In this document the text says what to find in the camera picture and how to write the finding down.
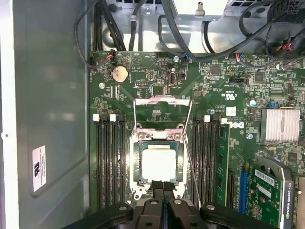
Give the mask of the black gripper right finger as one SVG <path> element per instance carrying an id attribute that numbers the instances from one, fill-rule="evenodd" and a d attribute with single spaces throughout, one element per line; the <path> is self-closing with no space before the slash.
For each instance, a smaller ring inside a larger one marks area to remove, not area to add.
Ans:
<path id="1" fill-rule="evenodd" d="M 275 229 L 275 226 L 216 203 L 197 209 L 181 198 L 175 198 L 175 185 L 165 181 L 164 197 L 170 214 L 171 229 Z"/>

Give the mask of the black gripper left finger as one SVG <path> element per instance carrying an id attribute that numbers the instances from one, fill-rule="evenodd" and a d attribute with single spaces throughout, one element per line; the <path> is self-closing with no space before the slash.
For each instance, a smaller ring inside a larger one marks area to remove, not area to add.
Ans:
<path id="1" fill-rule="evenodd" d="M 153 198 L 132 207 L 116 203 L 80 219 L 66 229 L 161 229 L 163 227 L 163 182 L 152 182 Z"/>

